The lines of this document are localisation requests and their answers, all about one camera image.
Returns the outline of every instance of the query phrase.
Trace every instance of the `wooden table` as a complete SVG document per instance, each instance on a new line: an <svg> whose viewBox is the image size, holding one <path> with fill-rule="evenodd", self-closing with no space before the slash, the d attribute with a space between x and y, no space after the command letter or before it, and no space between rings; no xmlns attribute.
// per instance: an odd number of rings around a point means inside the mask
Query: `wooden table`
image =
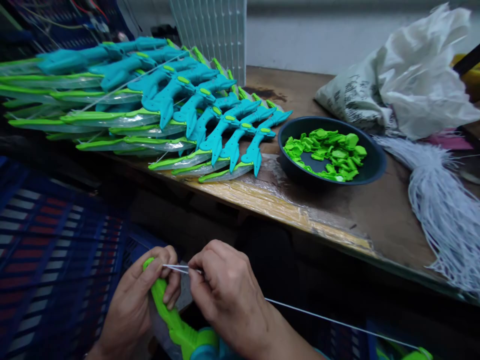
<svg viewBox="0 0 480 360"><path fill-rule="evenodd" d="M249 66L244 89L272 100L285 111L293 110L289 120L307 115L332 117L313 100L317 89L332 78L331 75ZM240 154L247 145L248 141L241 144ZM385 174L373 183L338 186L325 193L311 194L292 184L280 168L277 139L263 143L261 151L263 160L258 178L249 173L227 182L204 184L196 178L172 176L170 171L150 171L147 166L151 159L117 159L153 176L180 182L233 207L314 234L321 242L438 291L455 293L446 286L443 277L426 268L434 262L435 255L411 211L407 194L410 172L390 155ZM480 194L480 186L470 190L477 196Z"/></svg>

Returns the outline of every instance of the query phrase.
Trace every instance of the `plastic bag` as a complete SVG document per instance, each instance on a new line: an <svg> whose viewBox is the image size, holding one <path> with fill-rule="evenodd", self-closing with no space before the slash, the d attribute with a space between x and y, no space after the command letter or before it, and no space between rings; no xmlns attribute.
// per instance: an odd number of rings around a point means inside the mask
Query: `plastic bag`
<svg viewBox="0 0 480 360"><path fill-rule="evenodd" d="M411 140L480 119L450 68L452 45L467 35L469 17L467 9L438 6L393 32L384 46L321 87L315 99L361 129Z"/></svg>

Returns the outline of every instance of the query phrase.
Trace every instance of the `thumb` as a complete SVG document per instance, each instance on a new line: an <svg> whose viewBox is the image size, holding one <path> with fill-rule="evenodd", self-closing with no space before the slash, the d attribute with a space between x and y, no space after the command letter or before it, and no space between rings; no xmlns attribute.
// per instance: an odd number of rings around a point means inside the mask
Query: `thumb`
<svg viewBox="0 0 480 360"><path fill-rule="evenodd" d="M136 279L130 296L135 297L135 300L145 298L155 281L160 277L163 265L164 263L160 258L155 258Z"/></svg>
<svg viewBox="0 0 480 360"><path fill-rule="evenodd" d="M192 268L188 269L188 275L190 275L190 292L193 300L208 322L214 320L216 308L210 285L201 274Z"/></svg>

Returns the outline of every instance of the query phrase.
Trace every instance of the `green toy bow handle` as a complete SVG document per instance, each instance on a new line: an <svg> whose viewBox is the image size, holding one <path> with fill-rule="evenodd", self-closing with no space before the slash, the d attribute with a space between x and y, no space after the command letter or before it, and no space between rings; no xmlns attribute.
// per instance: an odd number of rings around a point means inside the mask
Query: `green toy bow handle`
<svg viewBox="0 0 480 360"><path fill-rule="evenodd" d="M149 258L143 264L143 271L154 260L153 257ZM168 332L171 341L179 345L181 348L181 355L183 360L190 360L193 352L203 345L213 346L215 349L219 347L219 337L211 329L203 331L196 331L185 323L181 318L177 309L168 310L164 304L163 298L165 290L167 289L167 282L164 279L157 279L151 287L151 295L155 302L158 315L165 322L168 327Z"/></svg>

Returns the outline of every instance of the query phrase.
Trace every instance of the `white wall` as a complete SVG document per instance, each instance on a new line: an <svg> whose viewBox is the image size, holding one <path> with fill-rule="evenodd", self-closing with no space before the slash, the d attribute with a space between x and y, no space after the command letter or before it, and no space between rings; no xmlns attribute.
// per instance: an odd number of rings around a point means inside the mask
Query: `white wall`
<svg viewBox="0 0 480 360"><path fill-rule="evenodd" d="M441 0L250 0L247 8L248 65L337 74L383 45L394 30L429 14ZM455 44L459 53L480 43L480 4L451 1L473 10L470 34ZM143 29L175 22L166 0L131 0ZM128 12L123 11L132 33Z"/></svg>

